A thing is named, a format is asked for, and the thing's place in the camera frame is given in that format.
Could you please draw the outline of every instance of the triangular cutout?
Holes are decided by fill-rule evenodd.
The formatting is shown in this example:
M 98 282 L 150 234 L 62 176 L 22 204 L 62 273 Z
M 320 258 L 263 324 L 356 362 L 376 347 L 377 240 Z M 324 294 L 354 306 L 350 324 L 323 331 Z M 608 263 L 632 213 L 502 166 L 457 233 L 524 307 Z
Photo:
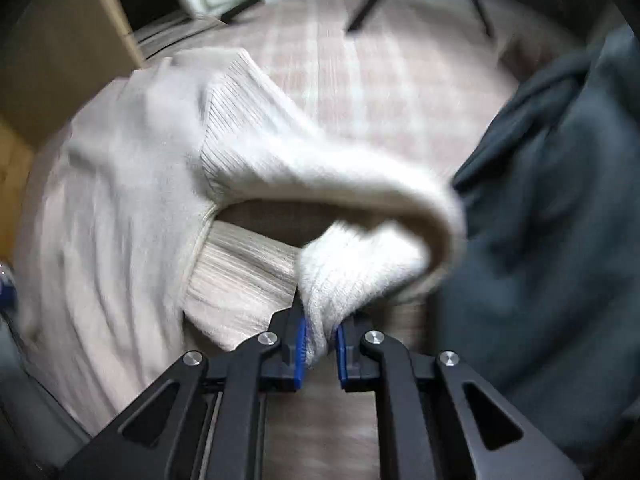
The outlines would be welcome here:
M 474 383 L 465 383 L 463 388 L 482 442 L 489 451 L 522 438 L 522 430 L 480 388 Z
M 179 389 L 178 383 L 166 384 L 132 419 L 125 423 L 122 436 L 142 446 L 155 447 L 166 426 Z

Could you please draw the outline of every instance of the dark teal garment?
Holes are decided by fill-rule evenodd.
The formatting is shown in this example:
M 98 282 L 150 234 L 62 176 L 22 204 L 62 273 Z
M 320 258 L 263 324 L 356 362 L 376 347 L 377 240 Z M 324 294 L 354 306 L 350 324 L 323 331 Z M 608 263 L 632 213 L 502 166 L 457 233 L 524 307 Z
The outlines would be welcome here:
M 523 84 L 453 184 L 468 254 L 436 297 L 436 346 L 459 352 L 579 461 L 640 396 L 631 30 Z

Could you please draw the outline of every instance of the silver screw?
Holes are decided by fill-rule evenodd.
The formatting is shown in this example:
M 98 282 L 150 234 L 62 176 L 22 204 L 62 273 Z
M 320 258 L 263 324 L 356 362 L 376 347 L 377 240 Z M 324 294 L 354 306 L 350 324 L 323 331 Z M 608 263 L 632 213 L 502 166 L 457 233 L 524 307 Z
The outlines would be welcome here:
M 451 350 L 445 350 L 440 354 L 440 362 L 445 366 L 455 366 L 460 362 L 460 357 Z
M 278 336 L 273 332 L 262 332 L 258 336 L 258 343 L 265 346 L 275 345 L 278 342 Z
M 385 335 L 382 332 L 379 332 L 378 330 L 369 330 L 364 335 L 364 339 L 365 341 L 367 341 L 368 343 L 371 343 L 372 345 L 379 345 L 385 340 Z
M 196 350 L 191 350 L 182 357 L 182 362 L 187 366 L 197 366 L 202 362 L 202 354 Z

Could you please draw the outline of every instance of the black tripod leg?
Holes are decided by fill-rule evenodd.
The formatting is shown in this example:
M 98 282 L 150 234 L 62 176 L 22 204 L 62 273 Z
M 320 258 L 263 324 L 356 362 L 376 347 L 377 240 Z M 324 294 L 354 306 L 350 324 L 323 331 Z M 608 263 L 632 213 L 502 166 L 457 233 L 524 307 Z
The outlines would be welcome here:
M 486 11 L 484 10 L 484 6 L 480 2 L 480 0 L 471 0 L 471 1 L 473 2 L 474 7 L 478 12 L 478 16 L 482 21 L 482 25 L 484 26 L 484 33 L 490 40 L 494 40 L 495 39 L 494 26 L 489 21 L 489 17 L 487 16 Z
M 362 26 L 362 22 L 369 14 L 369 11 L 376 5 L 378 0 L 366 0 L 358 9 L 356 13 L 356 17 L 351 20 L 349 27 L 347 27 L 347 32 L 353 32 L 354 30 L 359 30 Z

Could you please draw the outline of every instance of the white knit fabric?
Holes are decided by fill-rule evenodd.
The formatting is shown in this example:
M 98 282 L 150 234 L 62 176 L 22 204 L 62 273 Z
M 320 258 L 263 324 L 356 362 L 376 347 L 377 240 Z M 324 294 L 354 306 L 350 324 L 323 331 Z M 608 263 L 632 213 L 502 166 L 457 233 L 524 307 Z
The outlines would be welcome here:
M 230 349 L 263 330 L 298 284 L 311 364 L 344 316 L 420 276 L 433 286 L 462 248 L 447 186 L 423 168 L 329 142 L 244 51 L 181 52 L 114 81 L 61 135 L 28 186 L 19 324 L 40 379 L 91 432 L 184 351 L 183 313 Z M 229 243 L 209 250 L 241 236 L 212 230 L 215 215 L 254 198 L 360 215 L 300 253 L 260 250 L 260 238 L 255 251 L 236 250 L 236 262 Z M 214 279 L 237 288 L 198 298 L 194 266 L 216 254 L 229 259 Z M 230 281 L 234 267 L 248 278 Z M 257 289 L 273 301 L 249 312 L 243 298 Z

